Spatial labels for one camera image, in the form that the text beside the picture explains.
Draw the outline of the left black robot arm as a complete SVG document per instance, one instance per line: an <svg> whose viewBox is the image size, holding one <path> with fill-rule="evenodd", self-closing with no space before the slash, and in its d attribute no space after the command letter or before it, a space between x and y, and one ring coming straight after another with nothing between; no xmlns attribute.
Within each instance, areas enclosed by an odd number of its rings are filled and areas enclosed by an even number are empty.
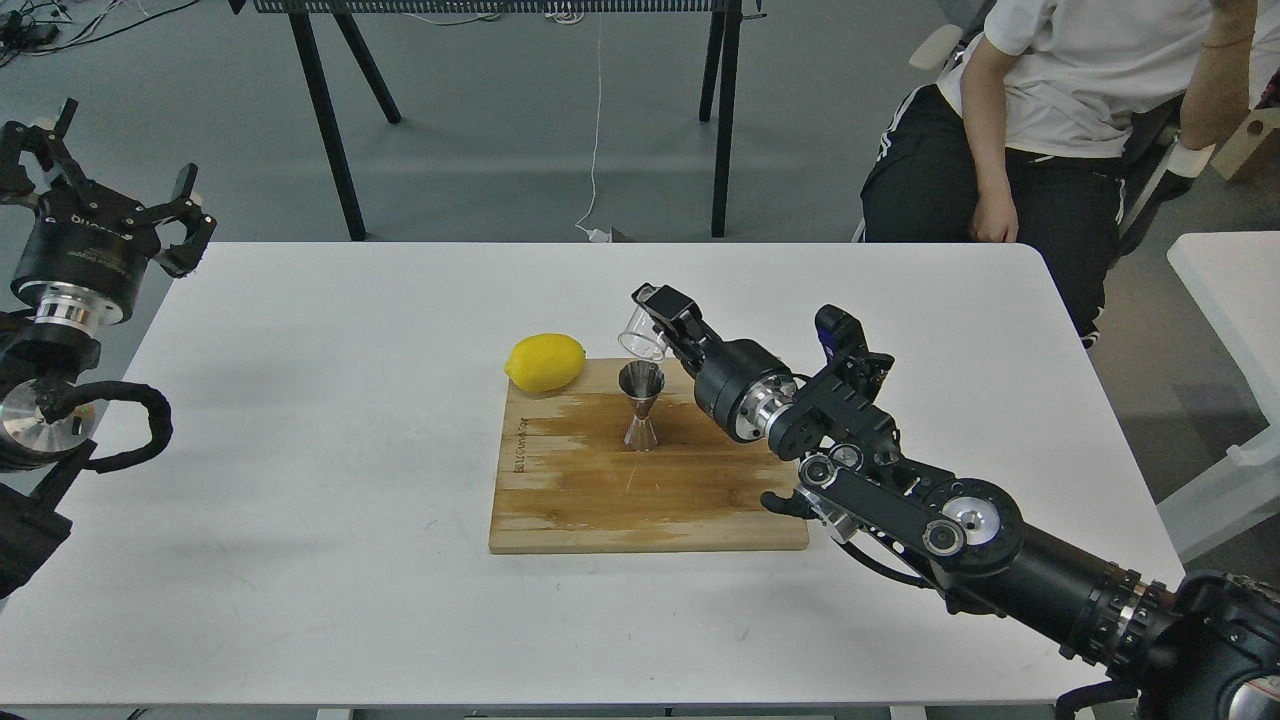
<svg viewBox="0 0 1280 720"><path fill-rule="evenodd" d="M32 210L35 225L10 283L24 309L3 314L1 469L46 470L29 492L3 487L4 596L69 537L58 503L81 471L119 471L169 446L172 405L159 389L79 377L99 364L99 329L132 316L147 265L188 275L216 227L192 196L195 164L180 169L173 197L152 206L88 178L65 143L77 106L68 99L49 128L17 120L3 128L3 202ZM143 407L148 441L96 457L97 401Z"/></svg>

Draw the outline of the person's right hand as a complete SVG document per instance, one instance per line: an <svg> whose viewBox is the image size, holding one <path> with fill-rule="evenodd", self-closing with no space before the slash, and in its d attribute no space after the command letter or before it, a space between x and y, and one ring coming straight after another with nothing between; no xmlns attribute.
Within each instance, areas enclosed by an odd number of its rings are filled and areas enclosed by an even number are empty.
<svg viewBox="0 0 1280 720"><path fill-rule="evenodd" d="M969 224L970 237L982 243L1015 243L1018 233L1018 210L1011 190L980 191Z"/></svg>

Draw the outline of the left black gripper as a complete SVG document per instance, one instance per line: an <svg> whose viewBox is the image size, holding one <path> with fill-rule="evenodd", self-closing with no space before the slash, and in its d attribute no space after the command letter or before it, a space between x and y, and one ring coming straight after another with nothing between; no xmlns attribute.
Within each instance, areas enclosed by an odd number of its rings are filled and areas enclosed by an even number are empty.
<svg viewBox="0 0 1280 720"><path fill-rule="evenodd" d="M173 197L150 208L150 225L172 222L183 225L186 234L180 243L159 251L154 231L122 231L109 224L110 217L96 215L101 210L96 183L83 173L65 145L78 106L77 100L67 99L51 128L24 126L18 120L3 126L1 204L28 208L37 215L12 291L20 301L35 306L41 288L49 284L90 290L113 307L108 323L116 324L132 318L147 263L154 258L174 279L189 275L204 259L218 222L193 197L198 174L195 163L180 168ZM73 197L82 210L61 195L38 201L35 182L22 164L26 154L46 174L50 192Z"/></svg>

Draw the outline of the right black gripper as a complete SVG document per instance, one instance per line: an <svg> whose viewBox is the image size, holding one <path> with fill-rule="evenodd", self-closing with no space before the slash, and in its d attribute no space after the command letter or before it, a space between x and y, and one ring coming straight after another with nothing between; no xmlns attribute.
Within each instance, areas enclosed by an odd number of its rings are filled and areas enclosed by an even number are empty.
<svg viewBox="0 0 1280 720"><path fill-rule="evenodd" d="M716 340L689 296L645 283L631 300L654 318L669 352L695 375L695 404L731 439L765 437L774 418L795 402L799 383L791 370L754 340Z"/></svg>

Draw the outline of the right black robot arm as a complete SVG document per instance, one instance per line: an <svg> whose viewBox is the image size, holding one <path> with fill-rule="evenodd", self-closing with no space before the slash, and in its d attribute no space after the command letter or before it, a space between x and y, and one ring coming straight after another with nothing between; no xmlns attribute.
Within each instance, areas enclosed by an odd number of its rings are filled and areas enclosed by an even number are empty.
<svg viewBox="0 0 1280 720"><path fill-rule="evenodd" d="M792 495L763 495L765 509L819 520L860 564L938 592L951 614L1011 618L1103 666L1106 682L1061 694L1056 717L1129 698L1138 719L1277 716L1275 587L1201 571L1170 591L1029 525L996 484L905 457L874 405L893 359L836 306L815 315L826 365L799 375L751 340L722 340L672 287L632 299L640 336L680 360L704 414L797 462Z"/></svg>

